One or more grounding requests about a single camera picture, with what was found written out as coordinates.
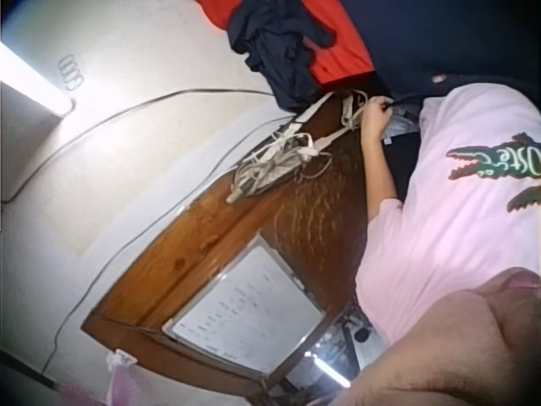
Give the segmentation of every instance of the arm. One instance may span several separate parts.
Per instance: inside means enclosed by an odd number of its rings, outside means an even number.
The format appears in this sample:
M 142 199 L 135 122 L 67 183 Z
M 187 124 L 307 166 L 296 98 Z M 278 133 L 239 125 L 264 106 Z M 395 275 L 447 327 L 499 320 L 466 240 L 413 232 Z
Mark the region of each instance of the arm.
M 381 137 L 392 115 L 390 108 L 383 111 L 383 104 L 386 101 L 384 97 L 373 97 L 364 109 L 361 124 L 369 222 L 380 212 L 383 200 L 396 199 L 395 183 L 381 145 Z

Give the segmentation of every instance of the hand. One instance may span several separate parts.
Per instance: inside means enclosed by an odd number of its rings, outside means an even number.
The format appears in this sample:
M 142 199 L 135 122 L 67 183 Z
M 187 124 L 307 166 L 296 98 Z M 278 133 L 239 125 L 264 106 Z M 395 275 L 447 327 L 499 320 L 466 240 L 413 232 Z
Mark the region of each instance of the hand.
M 379 142 L 385 128 L 391 121 L 392 108 L 383 109 L 391 99 L 383 96 L 372 97 L 363 111 L 361 121 L 361 142 Z

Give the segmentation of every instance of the crocodile logo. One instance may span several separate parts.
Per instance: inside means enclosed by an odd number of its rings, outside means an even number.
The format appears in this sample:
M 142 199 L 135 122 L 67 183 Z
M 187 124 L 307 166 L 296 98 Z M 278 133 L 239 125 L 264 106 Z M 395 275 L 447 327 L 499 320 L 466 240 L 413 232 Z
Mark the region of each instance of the crocodile logo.
M 541 143 L 526 133 L 513 135 L 512 141 L 497 146 L 465 146 L 447 152 L 449 158 L 470 161 L 451 172 L 450 180 L 477 175 L 480 178 L 541 179 Z M 541 205 L 541 185 L 527 188 L 507 204 L 508 212 Z

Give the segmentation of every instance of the red cloth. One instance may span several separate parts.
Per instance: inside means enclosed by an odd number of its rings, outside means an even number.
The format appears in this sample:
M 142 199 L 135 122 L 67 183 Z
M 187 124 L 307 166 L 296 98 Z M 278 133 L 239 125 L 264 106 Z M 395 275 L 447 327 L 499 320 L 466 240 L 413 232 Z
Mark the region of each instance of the red cloth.
M 198 0 L 206 16 L 225 30 L 232 11 L 242 0 Z M 340 0 L 303 0 L 306 9 L 323 25 L 336 32 L 336 43 L 329 49 L 316 49 L 312 74 L 322 84 L 374 70 L 357 29 Z

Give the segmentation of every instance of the fluorescent light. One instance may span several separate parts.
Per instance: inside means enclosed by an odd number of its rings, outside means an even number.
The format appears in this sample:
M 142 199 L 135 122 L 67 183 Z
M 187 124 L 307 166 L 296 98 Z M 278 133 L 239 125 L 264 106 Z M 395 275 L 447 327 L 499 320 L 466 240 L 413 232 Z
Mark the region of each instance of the fluorescent light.
M 324 360 L 321 358 L 314 358 L 314 363 L 320 368 L 324 373 L 330 376 L 332 379 L 337 381 L 343 387 L 350 387 L 352 384 L 338 372 L 333 370 Z
M 0 43 L 0 81 L 63 117 L 74 108 L 71 99 Z

